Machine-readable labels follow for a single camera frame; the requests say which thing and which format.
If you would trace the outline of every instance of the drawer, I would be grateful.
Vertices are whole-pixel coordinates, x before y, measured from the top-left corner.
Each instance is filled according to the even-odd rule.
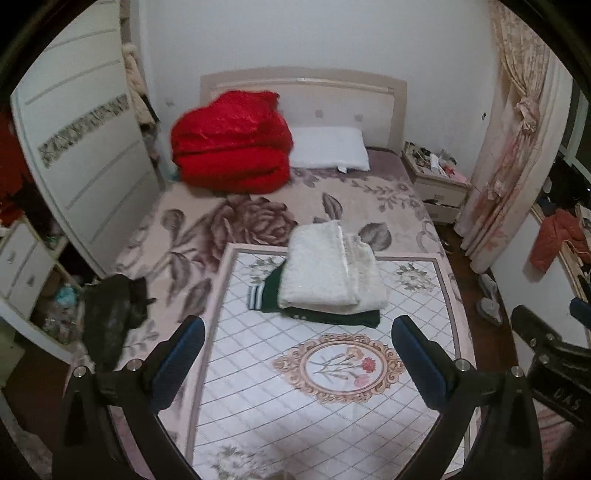
[[[421,200],[435,199],[444,205],[459,207],[466,197],[466,190],[454,185],[444,186],[438,183],[431,183],[423,179],[417,179],[414,189],[421,197]]]
[[[19,223],[0,251],[0,294],[8,297],[19,270],[37,243],[25,223]]]
[[[24,318],[29,318],[39,293],[53,268],[54,260],[44,245],[37,244],[18,274],[8,301]]]
[[[456,221],[457,214],[460,213],[459,208],[446,205],[430,205],[426,203],[425,208],[433,223],[453,223]]]

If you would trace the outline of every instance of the curtain tieback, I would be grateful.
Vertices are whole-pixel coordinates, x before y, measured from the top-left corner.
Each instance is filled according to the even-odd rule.
[[[524,133],[532,134],[538,128],[540,121],[540,107],[533,98],[525,97],[515,106],[519,110],[523,120],[521,121],[521,130]]]

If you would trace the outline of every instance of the gray slipper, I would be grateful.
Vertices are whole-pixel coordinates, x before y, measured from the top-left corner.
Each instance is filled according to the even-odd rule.
[[[496,301],[496,294],[499,291],[499,286],[489,275],[485,273],[480,275],[478,277],[478,285],[486,297]]]
[[[476,310],[485,320],[491,322],[493,325],[500,327],[503,323],[501,320],[501,312],[499,311],[499,304],[491,299],[481,299],[476,304]]]

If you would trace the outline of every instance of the window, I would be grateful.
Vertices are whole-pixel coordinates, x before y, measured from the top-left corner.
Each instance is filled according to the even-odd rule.
[[[569,117],[558,151],[568,165],[591,182],[591,111],[585,95],[574,81]]]

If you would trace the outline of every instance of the orange jacket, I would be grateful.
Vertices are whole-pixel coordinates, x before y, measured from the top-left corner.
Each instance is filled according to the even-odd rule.
[[[577,219],[559,208],[542,222],[530,253],[531,264],[546,273],[563,242],[568,242],[584,263],[591,263],[591,252]]]

